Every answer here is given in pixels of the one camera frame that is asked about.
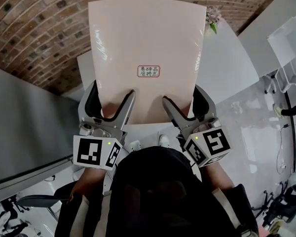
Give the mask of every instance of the forearm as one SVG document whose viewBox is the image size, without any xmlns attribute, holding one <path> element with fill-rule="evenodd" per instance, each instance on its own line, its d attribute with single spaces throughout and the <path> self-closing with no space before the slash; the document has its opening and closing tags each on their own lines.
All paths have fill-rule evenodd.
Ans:
<svg viewBox="0 0 296 237">
<path fill-rule="evenodd" d="M 222 191 L 234 188 L 234 184 L 218 162 L 199 169 L 203 183 L 213 191 L 220 188 Z"/>
<path fill-rule="evenodd" d="M 100 199 L 103 192 L 105 173 L 106 171 L 102 169 L 86 168 L 76 182 L 72 194 L 80 193 L 89 201 Z"/>
</svg>

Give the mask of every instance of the white marker cube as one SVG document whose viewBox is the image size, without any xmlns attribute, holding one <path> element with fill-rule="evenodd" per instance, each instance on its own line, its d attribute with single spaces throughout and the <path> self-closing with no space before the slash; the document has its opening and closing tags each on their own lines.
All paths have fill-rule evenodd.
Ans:
<svg viewBox="0 0 296 237">
<path fill-rule="evenodd" d="M 223 126 L 191 134 L 184 148 L 198 167 L 219 161 L 231 151 L 228 134 Z"/>
<path fill-rule="evenodd" d="M 115 138 L 74 136 L 74 164 L 112 170 L 122 145 Z"/>
</svg>

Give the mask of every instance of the tiled floor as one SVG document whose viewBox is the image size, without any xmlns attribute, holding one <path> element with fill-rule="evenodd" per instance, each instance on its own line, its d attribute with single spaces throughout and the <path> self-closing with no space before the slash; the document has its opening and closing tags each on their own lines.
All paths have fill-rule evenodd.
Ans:
<svg viewBox="0 0 296 237">
<path fill-rule="evenodd" d="M 263 81 L 252 85 L 242 92 L 217 105 L 217 114 L 223 125 L 226 126 L 233 151 L 220 163 L 231 177 L 235 185 L 242 183 L 245 186 L 249 201 L 252 206 L 259 206 L 263 201 L 263 191 L 279 193 L 280 181 L 286 181 L 291 173 L 293 164 L 293 140 L 291 128 L 282 130 L 282 149 L 278 157 L 278 171 L 276 159 L 280 147 L 280 129 L 284 124 L 290 124 L 288 118 L 278 119 L 273 111 L 273 103 L 286 106 L 285 97 L 276 94 L 264 94 Z M 171 124 L 128 126 L 126 131 L 126 143 L 139 139 L 142 147 L 157 144 L 158 131 L 169 137 L 171 147 L 181 150 L 175 136 L 178 129 Z M 53 182 L 41 182 L 23 192 L 20 196 L 33 194 L 53 194 L 55 190 L 64 184 L 77 179 L 79 172 L 75 166 L 68 168 L 56 175 Z M 110 186 L 110 178 L 106 177 L 105 190 Z M 58 211 L 60 205 L 53 207 Z M 26 230 L 29 237 L 37 235 L 36 230 L 41 231 L 44 237 L 52 236 L 56 228 L 56 221 L 44 208 L 33 208 L 20 217 L 31 222 Z"/>
</svg>

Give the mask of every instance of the gray partition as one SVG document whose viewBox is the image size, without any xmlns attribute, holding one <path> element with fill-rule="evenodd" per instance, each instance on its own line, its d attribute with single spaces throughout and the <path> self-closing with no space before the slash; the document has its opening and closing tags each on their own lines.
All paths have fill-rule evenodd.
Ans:
<svg viewBox="0 0 296 237">
<path fill-rule="evenodd" d="M 78 102 L 0 70 L 0 183 L 69 157 Z"/>
</svg>

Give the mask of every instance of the white shoe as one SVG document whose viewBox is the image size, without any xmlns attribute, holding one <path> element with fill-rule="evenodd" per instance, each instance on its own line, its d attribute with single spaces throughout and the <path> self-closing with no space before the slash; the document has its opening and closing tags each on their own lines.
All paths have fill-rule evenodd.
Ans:
<svg viewBox="0 0 296 237">
<path fill-rule="evenodd" d="M 131 153 L 131 152 L 134 152 L 134 151 L 141 150 L 142 149 L 142 145 L 140 144 L 140 141 L 139 140 L 135 140 L 135 141 L 129 143 L 128 145 L 125 145 L 124 146 L 124 149 L 128 153 Z"/>
<path fill-rule="evenodd" d="M 158 146 L 164 147 L 164 148 L 169 148 L 170 147 L 170 142 L 169 142 L 168 137 L 165 136 L 165 135 L 161 135 L 159 137 Z"/>
<path fill-rule="evenodd" d="M 274 104 L 273 105 L 273 110 L 274 110 L 274 112 L 275 112 L 275 114 L 276 114 L 276 116 L 278 117 L 278 118 L 282 118 L 283 117 L 283 115 L 282 115 L 282 108 L 280 108 L 278 105 L 276 105 L 276 104 Z"/>
</svg>

